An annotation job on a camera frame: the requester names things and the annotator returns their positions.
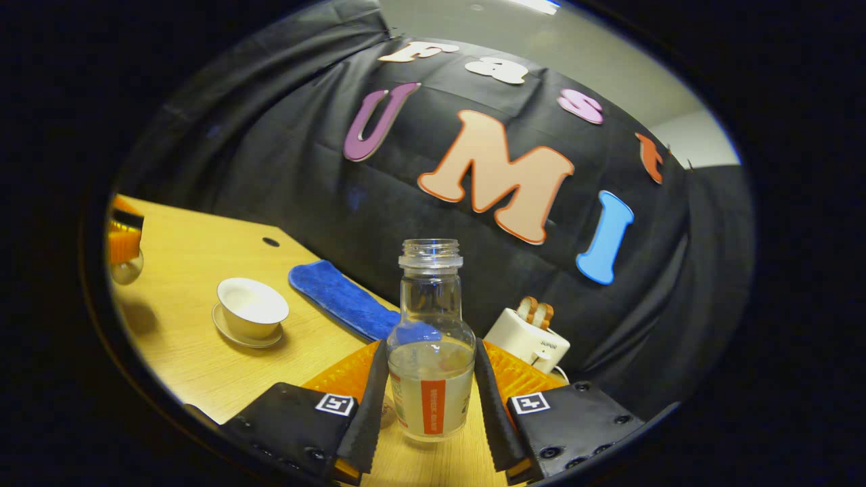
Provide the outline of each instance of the ceiling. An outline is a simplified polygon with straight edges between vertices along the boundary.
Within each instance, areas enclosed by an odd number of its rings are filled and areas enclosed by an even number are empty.
[[[665,67],[565,2],[550,16],[508,0],[379,0],[395,32],[469,42],[592,88],[647,127],[703,109]]]

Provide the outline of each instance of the glass bottle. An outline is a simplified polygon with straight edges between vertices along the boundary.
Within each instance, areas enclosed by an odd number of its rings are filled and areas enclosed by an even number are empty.
[[[410,438],[442,441],[466,423],[475,334],[462,319],[463,265],[454,239],[403,242],[400,323],[388,336],[397,422]]]

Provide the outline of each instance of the saucer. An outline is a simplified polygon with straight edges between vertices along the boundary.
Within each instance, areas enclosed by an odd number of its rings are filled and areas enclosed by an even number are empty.
[[[214,324],[216,325],[216,329],[220,331],[226,338],[237,343],[238,345],[244,345],[245,347],[251,348],[266,348],[274,345],[277,341],[280,341],[282,338],[282,324],[277,325],[276,330],[265,338],[256,339],[256,338],[248,338],[246,336],[238,336],[233,334],[229,329],[229,325],[225,322],[225,316],[223,316],[223,312],[225,308],[223,305],[218,302],[214,305],[214,308],[210,311],[210,317],[213,319]]]

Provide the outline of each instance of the peach letter m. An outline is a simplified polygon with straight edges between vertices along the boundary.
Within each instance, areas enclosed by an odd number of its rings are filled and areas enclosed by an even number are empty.
[[[514,192],[508,206],[494,214],[496,223],[521,240],[543,244],[544,223],[562,180],[574,174],[572,162],[543,146],[512,161],[501,122],[471,110],[461,110],[457,117],[463,128],[436,170],[418,177],[418,185],[456,203],[466,195],[460,183],[472,166],[472,209],[487,211]]]

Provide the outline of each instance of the wooden table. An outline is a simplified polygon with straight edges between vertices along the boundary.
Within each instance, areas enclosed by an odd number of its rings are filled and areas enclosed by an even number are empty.
[[[181,402],[222,424],[274,383],[300,385],[366,344],[289,286],[290,269],[320,258],[280,229],[126,200],[145,214],[145,263],[138,280],[114,285],[114,294],[131,340]],[[286,299],[290,312],[278,344],[242,347],[219,333],[210,311],[218,302],[217,285],[229,277],[264,282]],[[505,473],[493,467],[476,384],[467,423],[455,438],[424,445],[406,439],[396,422],[382,430],[372,473],[362,485],[384,484],[507,484]]]

